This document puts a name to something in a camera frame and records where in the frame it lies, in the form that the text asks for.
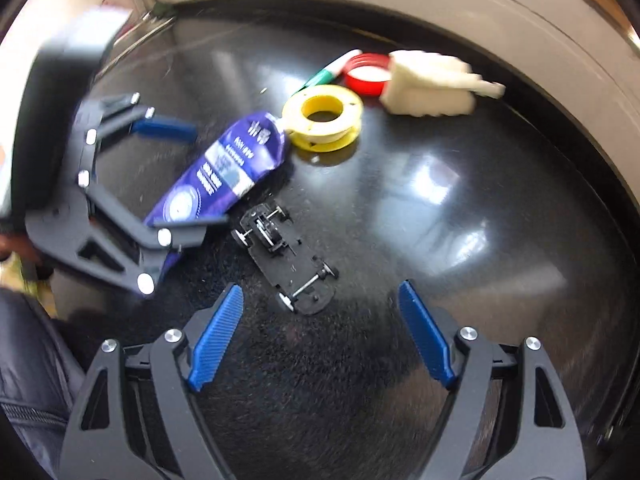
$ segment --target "glossy black surface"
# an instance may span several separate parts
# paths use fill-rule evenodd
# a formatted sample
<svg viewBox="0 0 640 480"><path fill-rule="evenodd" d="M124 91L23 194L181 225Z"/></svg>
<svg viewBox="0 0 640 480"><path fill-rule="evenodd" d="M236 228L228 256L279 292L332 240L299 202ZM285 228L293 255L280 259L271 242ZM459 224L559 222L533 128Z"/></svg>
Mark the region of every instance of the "glossy black surface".
<svg viewBox="0 0 640 480"><path fill-rule="evenodd" d="M424 34L426 50L430 34L440 41ZM179 19L92 95L139 91L158 113L196 123L198 142L129 139L102 156L101 182L143 217L229 124L259 109L278 114L302 82L352 48L395 47L269 12ZM574 407L588 462L599 461L593 442L635 358L638 270L591 187L505 101L481 98L471 116L421 119L366 101L356 145L318 156L293 151L232 217L269 195L340 269L323 312L274 314L273 291L248 254L231 236L210 235L152 300L56 277L64 330L82 364L107 336L151 341L210 306L227 282L239 283L244 317L199 397L235 475L405 478L444 399L389 300L413 278L431 304L492 340L538 336ZM489 421L495 406L487 408ZM479 449L487 436L485 428Z"/></svg>

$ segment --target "purple bag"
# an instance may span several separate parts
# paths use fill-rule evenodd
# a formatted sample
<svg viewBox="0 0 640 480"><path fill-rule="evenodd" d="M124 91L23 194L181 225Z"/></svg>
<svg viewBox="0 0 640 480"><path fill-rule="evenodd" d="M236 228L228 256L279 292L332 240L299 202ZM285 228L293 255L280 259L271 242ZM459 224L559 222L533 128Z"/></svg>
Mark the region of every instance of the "purple bag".
<svg viewBox="0 0 640 480"><path fill-rule="evenodd" d="M268 112L234 123L160 199L145 223L192 221L223 215L285 157L287 137ZM169 254L164 270L180 255Z"/></svg>

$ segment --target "blue gripper pad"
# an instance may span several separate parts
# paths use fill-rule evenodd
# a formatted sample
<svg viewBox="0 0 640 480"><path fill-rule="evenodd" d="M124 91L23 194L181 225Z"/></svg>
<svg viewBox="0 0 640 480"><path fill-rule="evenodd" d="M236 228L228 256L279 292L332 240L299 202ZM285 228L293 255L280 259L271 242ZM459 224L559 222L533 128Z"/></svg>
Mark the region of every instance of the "blue gripper pad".
<svg viewBox="0 0 640 480"><path fill-rule="evenodd" d="M456 380L449 346L410 282L398 288L398 307L429 375L449 388Z"/></svg>
<svg viewBox="0 0 640 480"><path fill-rule="evenodd" d="M140 119L131 125L131 133L175 142L195 142L198 131L193 124L170 117L155 116Z"/></svg>
<svg viewBox="0 0 640 480"><path fill-rule="evenodd" d="M189 386L196 392L215 377L226 347L242 317L243 307L242 288L234 285L228 290L218 310L198 339L191 355L191 372L187 379Z"/></svg>

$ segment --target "metal screw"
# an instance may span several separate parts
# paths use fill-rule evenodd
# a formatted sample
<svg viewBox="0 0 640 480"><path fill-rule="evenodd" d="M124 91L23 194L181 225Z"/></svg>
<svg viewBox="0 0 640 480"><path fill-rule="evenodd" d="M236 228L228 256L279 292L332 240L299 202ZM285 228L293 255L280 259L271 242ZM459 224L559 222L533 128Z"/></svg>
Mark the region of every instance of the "metal screw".
<svg viewBox="0 0 640 480"><path fill-rule="evenodd" d="M540 347L542 346L540 339L537 337L527 337L524 340L524 343L532 350L540 350Z"/></svg>
<svg viewBox="0 0 640 480"><path fill-rule="evenodd" d="M86 133L86 143L89 146L93 146L95 144L95 139L98 137L98 132L95 128L91 128Z"/></svg>
<svg viewBox="0 0 640 480"><path fill-rule="evenodd" d="M154 279L146 272L143 272L138 276L138 289L142 294L152 294L156 286L154 285Z"/></svg>
<svg viewBox="0 0 640 480"><path fill-rule="evenodd" d="M89 172L87 170L82 170L80 173L78 173L78 186L89 186Z"/></svg>
<svg viewBox="0 0 640 480"><path fill-rule="evenodd" d="M177 343L182 339L182 330L177 328L170 328L164 333L164 340L168 343Z"/></svg>
<svg viewBox="0 0 640 480"><path fill-rule="evenodd" d="M116 346L118 346L118 342L115 339L105 339L100 345L100 350L105 354L110 354L116 349Z"/></svg>
<svg viewBox="0 0 640 480"><path fill-rule="evenodd" d="M168 247L171 245L171 231L167 228L162 228L158 231L158 243L162 247Z"/></svg>
<svg viewBox="0 0 640 480"><path fill-rule="evenodd" d="M460 337L462 339L466 339L467 341L473 341L478 339L478 331L472 326L463 326L460 329Z"/></svg>

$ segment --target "white foam block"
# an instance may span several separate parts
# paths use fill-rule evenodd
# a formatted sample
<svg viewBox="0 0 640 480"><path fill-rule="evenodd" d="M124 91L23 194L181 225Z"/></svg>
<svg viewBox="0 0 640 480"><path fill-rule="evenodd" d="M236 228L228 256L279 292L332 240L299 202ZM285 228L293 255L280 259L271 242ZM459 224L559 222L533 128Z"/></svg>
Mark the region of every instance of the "white foam block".
<svg viewBox="0 0 640 480"><path fill-rule="evenodd" d="M482 80L457 57L421 50L397 50L389 57L391 79L380 101L391 114L470 114L476 105L473 93L492 98L504 94L504 85Z"/></svg>

